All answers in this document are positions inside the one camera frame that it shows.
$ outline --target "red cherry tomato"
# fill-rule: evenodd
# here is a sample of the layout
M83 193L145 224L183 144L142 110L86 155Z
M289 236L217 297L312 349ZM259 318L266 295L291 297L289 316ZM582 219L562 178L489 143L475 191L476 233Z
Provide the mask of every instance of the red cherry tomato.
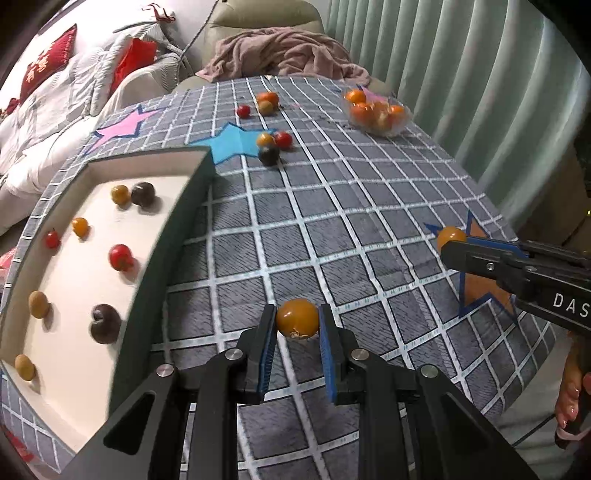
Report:
M47 232L45 235L45 245L47 248L57 248L60 244L60 235L53 229L51 232Z
M276 132L273 137L275 137L275 144L282 150L287 150L293 143L291 135L287 132Z
M115 245L109 250L109 263L119 272L127 272L134 266L134 257L126 245Z
M248 118L251 115L251 108L248 105L241 105L236 109L236 114L240 118Z

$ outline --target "blue star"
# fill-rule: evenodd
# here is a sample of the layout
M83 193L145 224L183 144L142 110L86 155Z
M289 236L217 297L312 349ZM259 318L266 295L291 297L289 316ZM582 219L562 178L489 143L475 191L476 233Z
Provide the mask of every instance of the blue star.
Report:
M429 223L425 223L425 227L427 227L435 237L437 237L439 232L443 229L441 226L431 225ZM472 212L469 210L466 219L466 235L468 235L466 241L470 244L499 248L499 244L489 241L489 235L480 226L478 220L476 220ZM506 245L504 246L504 249L510 250L520 256L525 255L516 245ZM506 313L513 321L516 321L517 316L515 314L512 295L501 290L494 280L460 272L459 290L460 301L457 313L458 317L461 318L469 314L486 303L489 299L492 299L504 313Z
M244 130L233 123L228 122L214 137L195 140L189 143L189 147L207 146L212 149L213 163L221 163L234 155L247 155L258 157L259 147L256 139L263 133L273 133L271 130Z

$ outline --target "gray tablecloth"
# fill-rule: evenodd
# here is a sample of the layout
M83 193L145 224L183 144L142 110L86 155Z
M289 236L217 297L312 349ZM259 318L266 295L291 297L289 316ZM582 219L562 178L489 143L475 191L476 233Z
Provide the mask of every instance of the gray tablecloth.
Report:
M64 165L36 207L17 258L84 162L178 147L219 134L228 122L286 130L294 147L281 154L278 168L243 155L217 166L219 177L168 282L152 365L203 364L257 324L265 303L306 297L330 303L336 321L362 346L392 364L437 365L483 413L498 416L532 379L555 333L494 296L466 304L468 280L443 267L434 239L446 225L495 239L515 234L466 172L414 124L392 140L352 129L339 109L340 88L324 79L256 77L143 103L143 112L158 111L134 135L93 150L94 135ZM263 118L254 97L267 90L279 94L282 108ZM235 115L242 103L253 106L247 120ZM113 114L103 127L133 110ZM6 377L2 386L7 426L44 461L63 468L67 449ZM330 405L323 386L318 338L280 336L267 401L239 407L240 479L356 477L358 411Z

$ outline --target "red pillow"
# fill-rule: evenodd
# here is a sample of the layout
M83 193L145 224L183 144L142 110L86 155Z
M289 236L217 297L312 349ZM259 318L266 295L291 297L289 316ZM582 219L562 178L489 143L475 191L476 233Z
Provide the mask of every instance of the red pillow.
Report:
M117 87L127 75L154 63L157 48L158 45L155 41L145 41L139 38L131 39L131 43L127 47L123 58L121 58L121 61L115 67L113 83L111 84L111 95L117 90Z
M51 75L68 64L74 51L77 29L76 24L72 25L60 38L43 50L36 61L29 64L22 80L21 103Z

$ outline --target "light green curtain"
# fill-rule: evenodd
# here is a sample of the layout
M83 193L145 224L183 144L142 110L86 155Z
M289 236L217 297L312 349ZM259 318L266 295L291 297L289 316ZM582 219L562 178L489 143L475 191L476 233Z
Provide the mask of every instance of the light green curtain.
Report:
M384 81L513 227L572 141L589 74L528 0L332 0L327 33Z

